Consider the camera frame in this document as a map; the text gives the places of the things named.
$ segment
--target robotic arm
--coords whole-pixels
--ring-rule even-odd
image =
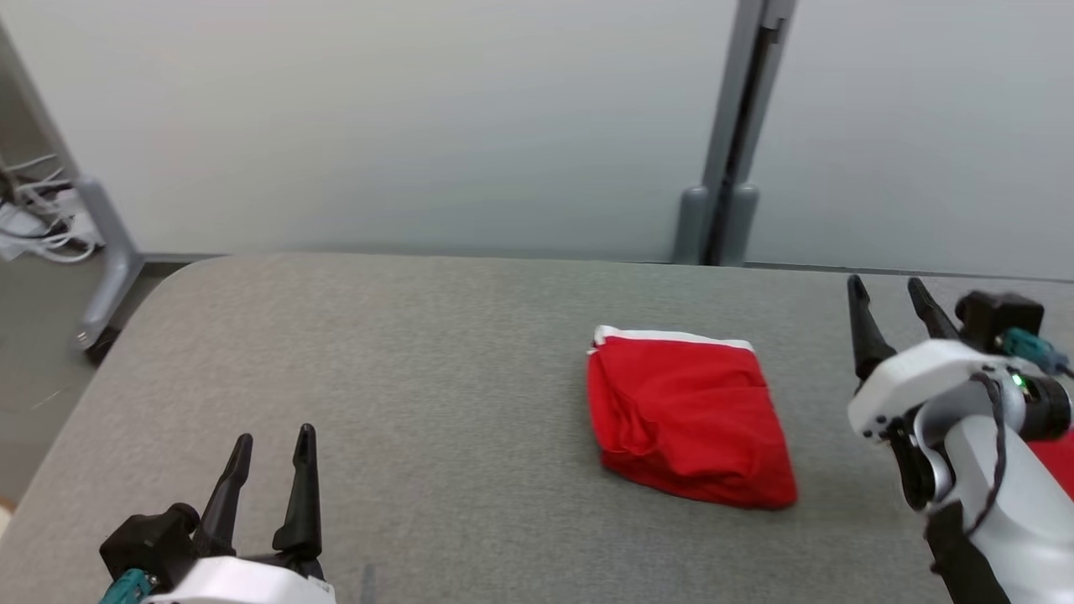
[[[101,545],[115,583],[101,604],[335,604],[324,580],[317,433],[306,423],[294,446],[294,481],[274,553],[238,557],[231,545],[238,491],[253,437],[243,434],[199,518],[176,503],[157,516],[131,516]]]
[[[1044,308],[974,291],[956,308],[959,331],[913,278],[910,294],[932,340],[896,354],[860,277],[847,289],[862,380],[851,426],[890,446],[953,601],[1074,602],[1074,502],[1026,445],[1071,427],[1066,390],[1029,373],[1034,364],[1069,373],[1066,358],[1036,337]]]

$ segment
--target red cloth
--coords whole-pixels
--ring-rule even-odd
[[[1029,443],[1029,448],[1074,500],[1074,433],[1068,432],[1058,441]]]
[[[798,499],[783,430],[748,342],[601,326],[594,344],[590,413],[605,466],[713,503],[780,508]]]

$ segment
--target white partition panel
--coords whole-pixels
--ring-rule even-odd
[[[1074,278],[1074,2],[799,2],[755,262]]]
[[[732,0],[4,0],[146,253],[666,260]]]

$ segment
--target table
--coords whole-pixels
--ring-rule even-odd
[[[318,429],[328,579],[340,603],[947,602],[890,451],[850,429],[845,274],[335,254],[188,267],[131,319],[0,543],[12,602],[96,602],[97,549],[131,514],[201,508],[253,434],[240,552],[270,549],[299,426]],[[926,336],[905,277],[867,275],[897,348]],[[1047,307],[1074,287],[927,278]],[[687,501],[603,470],[593,328],[751,341],[799,487],[782,512]]]

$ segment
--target teal connector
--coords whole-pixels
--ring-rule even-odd
[[[1070,357],[1056,350],[1048,341],[1016,327],[1003,332],[1003,354],[1026,359],[1047,375],[1065,373],[1071,363]]]
[[[149,578],[145,573],[131,569],[112,584],[100,604],[139,604],[149,595]]]

